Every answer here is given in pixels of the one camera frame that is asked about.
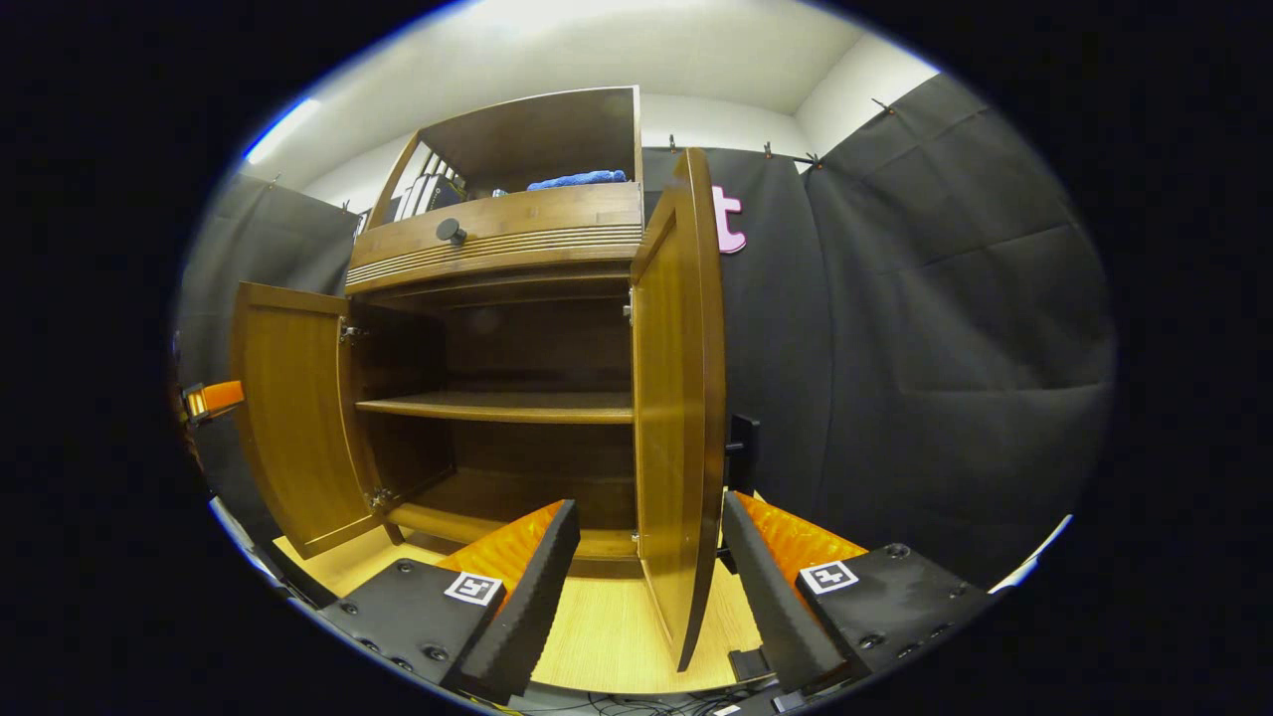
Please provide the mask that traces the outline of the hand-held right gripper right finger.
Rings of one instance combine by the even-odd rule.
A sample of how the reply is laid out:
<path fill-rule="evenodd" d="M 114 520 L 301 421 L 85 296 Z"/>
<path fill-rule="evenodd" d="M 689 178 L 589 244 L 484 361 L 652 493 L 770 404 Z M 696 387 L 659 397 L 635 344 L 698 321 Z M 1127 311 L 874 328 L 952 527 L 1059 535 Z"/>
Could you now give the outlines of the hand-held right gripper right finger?
<path fill-rule="evenodd" d="M 726 493 L 722 527 L 785 691 L 811 694 L 909 665 L 998 599 L 909 545 L 868 550 L 740 492 Z"/>

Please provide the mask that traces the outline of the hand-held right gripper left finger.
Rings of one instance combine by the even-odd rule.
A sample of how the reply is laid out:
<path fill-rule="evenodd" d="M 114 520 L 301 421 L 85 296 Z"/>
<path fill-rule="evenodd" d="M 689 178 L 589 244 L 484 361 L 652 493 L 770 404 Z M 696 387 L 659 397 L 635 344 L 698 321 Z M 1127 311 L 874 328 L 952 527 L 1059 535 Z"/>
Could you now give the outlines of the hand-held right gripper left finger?
<path fill-rule="evenodd" d="M 505 705 L 530 684 L 579 541 L 575 499 L 556 499 L 435 564 L 396 559 L 320 617 L 419 680 Z"/>

